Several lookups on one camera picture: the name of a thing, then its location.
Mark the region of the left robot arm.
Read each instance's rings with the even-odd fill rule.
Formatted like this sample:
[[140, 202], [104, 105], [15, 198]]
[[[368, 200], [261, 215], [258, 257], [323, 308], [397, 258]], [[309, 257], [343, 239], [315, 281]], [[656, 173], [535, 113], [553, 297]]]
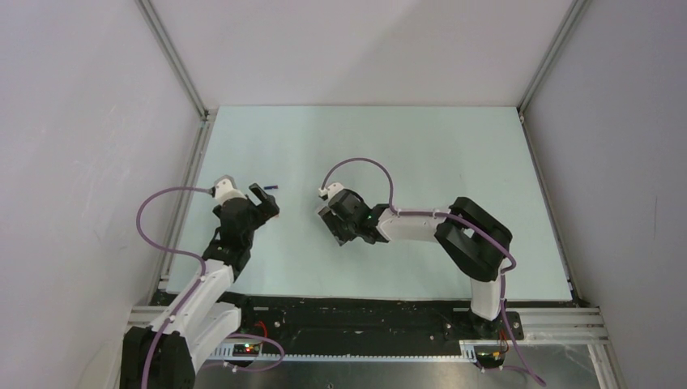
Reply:
[[212, 212], [220, 220], [202, 255], [191, 253], [199, 269], [191, 282], [150, 323], [131, 327], [122, 340], [121, 388], [191, 388], [197, 373], [215, 349], [232, 335], [248, 336], [255, 315], [242, 306], [220, 301], [250, 259], [255, 232], [279, 215], [275, 197], [259, 184], [253, 202], [230, 176], [211, 188]]

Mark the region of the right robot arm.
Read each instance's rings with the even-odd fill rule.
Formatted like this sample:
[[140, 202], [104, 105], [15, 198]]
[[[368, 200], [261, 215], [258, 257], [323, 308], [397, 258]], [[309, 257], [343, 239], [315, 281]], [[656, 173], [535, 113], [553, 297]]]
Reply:
[[318, 192], [318, 210], [335, 240], [343, 245], [357, 238], [369, 244], [395, 241], [437, 243], [469, 278], [471, 302], [467, 317], [481, 339], [498, 339], [505, 330], [504, 262], [513, 235], [477, 203], [458, 197], [447, 209], [400, 211], [387, 203], [369, 207], [355, 191], [335, 183]]

